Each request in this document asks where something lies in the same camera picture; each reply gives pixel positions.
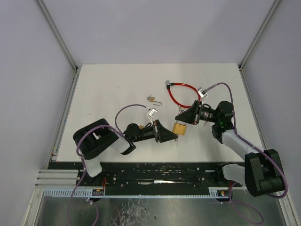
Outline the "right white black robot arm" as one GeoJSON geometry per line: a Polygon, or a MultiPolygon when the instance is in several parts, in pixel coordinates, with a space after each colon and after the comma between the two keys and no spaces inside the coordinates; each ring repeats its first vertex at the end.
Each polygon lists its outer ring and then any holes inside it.
{"type": "Polygon", "coordinates": [[[213,123],[213,137],[234,151],[245,163],[244,166],[234,163],[224,165],[222,174],[226,180],[246,186],[254,197],[273,197],[275,192],[283,192],[280,198],[285,197],[288,183],[278,152],[274,149],[262,150],[241,136],[232,123],[234,115],[231,102],[221,101],[216,109],[212,109],[207,104],[195,101],[188,110],[178,114],[175,120],[191,125],[197,125],[200,121],[213,123]]]}

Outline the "small brass padlock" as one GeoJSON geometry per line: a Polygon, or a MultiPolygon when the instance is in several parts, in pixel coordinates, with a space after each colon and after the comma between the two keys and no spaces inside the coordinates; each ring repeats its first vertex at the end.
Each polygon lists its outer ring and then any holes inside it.
{"type": "Polygon", "coordinates": [[[153,105],[155,105],[155,106],[162,106],[162,102],[156,101],[156,100],[155,100],[155,97],[153,97],[152,95],[148,96],[148,97],[147,97],[147,100],[148,100],[149,102],[152,102],[153,105]]]}

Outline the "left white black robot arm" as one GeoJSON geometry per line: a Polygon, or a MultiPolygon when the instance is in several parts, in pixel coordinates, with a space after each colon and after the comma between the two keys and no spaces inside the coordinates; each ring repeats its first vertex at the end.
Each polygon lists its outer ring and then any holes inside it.
{"type": "Polygon", "coordinates": [[[136,148],[135,142],[154,139],[157,143],[164,143],[176,140],[178,135],[166,129],[159,120],[150,122],[143,128],[131,123],[120,133],[102,118],[79,129],[72,138],[84,170],[94,178],[102,172],[99,156],[108,148],[128,155],[136,148]]]}

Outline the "large brass long-shackle padlock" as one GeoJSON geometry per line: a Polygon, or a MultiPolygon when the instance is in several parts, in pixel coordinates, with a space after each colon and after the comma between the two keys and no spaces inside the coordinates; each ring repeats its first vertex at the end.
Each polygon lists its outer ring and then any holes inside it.
{"type": "Polygon", "coordinates": [[[176,121],[173,127],[173,133],[184,136],[186,133],[187,125],[184,122],[176,121]]]}

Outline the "red cable lock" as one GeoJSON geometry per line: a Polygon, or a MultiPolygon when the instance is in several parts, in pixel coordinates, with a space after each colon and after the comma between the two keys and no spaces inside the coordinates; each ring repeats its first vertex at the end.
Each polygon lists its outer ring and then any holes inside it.
{"type": "Polygon", "coordinates": [[[172,101],[180,108],[188,109],[191,107],[190,101],[194,102],[195,99],[197,101],[202,100],[197,89],[187,83],[166,80],[165,86],[172,101]]]}

